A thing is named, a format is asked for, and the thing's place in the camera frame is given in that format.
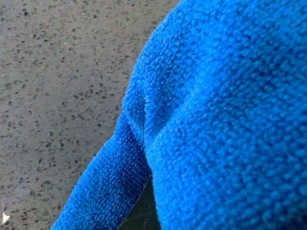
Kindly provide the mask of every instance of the terrazzo floor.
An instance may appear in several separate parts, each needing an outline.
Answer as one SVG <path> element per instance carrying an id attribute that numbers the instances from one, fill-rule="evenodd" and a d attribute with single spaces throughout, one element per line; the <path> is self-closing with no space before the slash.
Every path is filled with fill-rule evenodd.
<path id="1" fill-rule="evenodd" d="M 50 229 L 111 137 L 136 58 L 177 3 L 0 1 L 0 229 Z M 121 229 L 159 229 L 150 183 Z"/>

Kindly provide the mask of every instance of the concrete floor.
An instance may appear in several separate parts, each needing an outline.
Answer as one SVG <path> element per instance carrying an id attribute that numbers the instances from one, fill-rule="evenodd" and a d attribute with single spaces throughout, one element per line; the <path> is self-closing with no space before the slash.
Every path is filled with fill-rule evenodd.
<path id="1" fill-rule="evenodd" d="M 1 1 L 0 215 L 9 219 L 0 229 L 50 229 L 177 2 Z"/>

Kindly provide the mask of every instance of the blue towel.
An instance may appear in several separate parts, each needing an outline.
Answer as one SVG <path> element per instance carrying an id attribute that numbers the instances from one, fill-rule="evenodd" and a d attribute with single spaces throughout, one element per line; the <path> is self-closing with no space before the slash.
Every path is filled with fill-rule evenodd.
<path id="1" fill-rule="evenodd" d="M 150 174 L 163 230 L 307 229 L 307 1 L 182 0 L 52 230 L 115 230 Z"/>

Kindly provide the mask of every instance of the blue fleece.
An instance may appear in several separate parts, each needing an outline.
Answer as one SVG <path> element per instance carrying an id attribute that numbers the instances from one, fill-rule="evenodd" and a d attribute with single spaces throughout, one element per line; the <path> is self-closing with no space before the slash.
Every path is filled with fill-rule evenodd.
<path id="1" fill-rule="evenodd" d="M 52 230 L 115 230 L 153 174 L 163 230 L 307 229 L 307 1 L 183 0 Z"/>

